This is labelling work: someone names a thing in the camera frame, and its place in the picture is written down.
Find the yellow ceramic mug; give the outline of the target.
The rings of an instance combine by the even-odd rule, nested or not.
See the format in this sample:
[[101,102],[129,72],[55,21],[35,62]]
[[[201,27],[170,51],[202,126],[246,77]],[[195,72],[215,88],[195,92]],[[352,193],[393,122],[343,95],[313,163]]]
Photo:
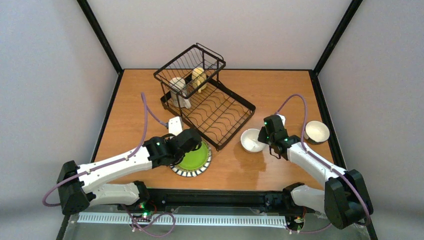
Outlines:
[[199,85],[205,82],[207,79],[207,75],[205,70],[202,67],[196,67],[192,70],[191,74],[191,85],[194,89],[196,89]]

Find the tall patterned ceramic cup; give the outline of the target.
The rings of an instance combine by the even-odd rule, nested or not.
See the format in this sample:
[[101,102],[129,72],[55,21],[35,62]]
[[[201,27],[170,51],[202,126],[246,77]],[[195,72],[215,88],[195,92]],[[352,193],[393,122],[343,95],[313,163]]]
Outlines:
[[185,80],[182,77],[174,77],[170,80],[169,85],[171,87],[170,94],[173,105],[190,109],[192,106],[191,102],[188,98],[185,98],[187,96]]

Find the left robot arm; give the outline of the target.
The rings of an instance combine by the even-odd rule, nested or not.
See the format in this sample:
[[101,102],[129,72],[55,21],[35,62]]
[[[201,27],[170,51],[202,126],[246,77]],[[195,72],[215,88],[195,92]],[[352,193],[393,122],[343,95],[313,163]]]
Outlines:
[[147,201],[150,196],[143,182],[110,182],[135,172],[176,165],[201,143],[199,133],[189,128],[177,135],[154,136],[140,147],[99,162],[77,165],[71,160],[64,163],[57,179],[62,214],[77,214],[96,205],[130,206]]

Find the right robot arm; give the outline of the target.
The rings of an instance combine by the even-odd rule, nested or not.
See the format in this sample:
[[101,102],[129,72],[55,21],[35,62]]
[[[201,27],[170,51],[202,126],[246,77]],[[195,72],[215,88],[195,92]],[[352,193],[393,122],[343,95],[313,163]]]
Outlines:
[[373,205],[362,174],[339,167],[313,151],[297,135],[288,135],[285,117],[279,114],[265,117],[258,141],[269,146],[277,159],[298,165],[316,179],[323,190],[299,184],[290,190],[292,202],[325,214],[338,229],[352,224],[368,225]]

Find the black wire dish rack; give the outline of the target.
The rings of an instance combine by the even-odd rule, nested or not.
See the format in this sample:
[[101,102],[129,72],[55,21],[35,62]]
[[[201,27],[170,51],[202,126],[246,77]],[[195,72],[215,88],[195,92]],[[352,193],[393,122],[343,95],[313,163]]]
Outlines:
[[[160,101],[163,108],[181,119],[183,117],[188,119],[195,127],[198,127],[198,130],[202,132],[206,130],[204,134],[216,145],[222,145],[225,142],[228,144],[230,135],[251,113],[247,107],[242,106],[208,82],[212,77],[222,83],[220,72],[225,66],[226,61],[221,54],[197,42],[172,58],[153,74],[161,84],[163,96]],[[192,87],[192,71],[195,68],[203,68],[207,76],[205,82],[196,89]],[[173,105],[170,81],[176,77],[185,80],[186,96],[184,98],[189,99],[190,109]]]

